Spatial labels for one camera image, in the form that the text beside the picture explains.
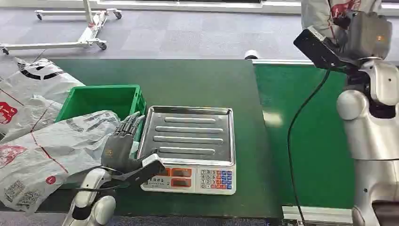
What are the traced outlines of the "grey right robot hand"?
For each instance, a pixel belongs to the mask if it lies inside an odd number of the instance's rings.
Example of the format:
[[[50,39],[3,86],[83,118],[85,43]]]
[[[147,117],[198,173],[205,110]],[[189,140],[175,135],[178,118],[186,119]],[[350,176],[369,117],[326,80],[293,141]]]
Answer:
[[[333,19],[343,30],[340,53],[352,59],[385,59],[391,47],[392,23],[376,12],[349,11]]]

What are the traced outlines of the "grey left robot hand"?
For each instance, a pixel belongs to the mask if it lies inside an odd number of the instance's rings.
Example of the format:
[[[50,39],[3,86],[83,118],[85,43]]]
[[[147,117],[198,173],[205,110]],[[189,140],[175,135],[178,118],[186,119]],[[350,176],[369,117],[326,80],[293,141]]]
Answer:
[[[152,177],[165,169],[156,152],[138,159],[130,157],[138,126],[144,118],[145,116],[138,111],[121,122],[106,141],[101,157],[102,167],[115,172],[118,176],[144,171]]]

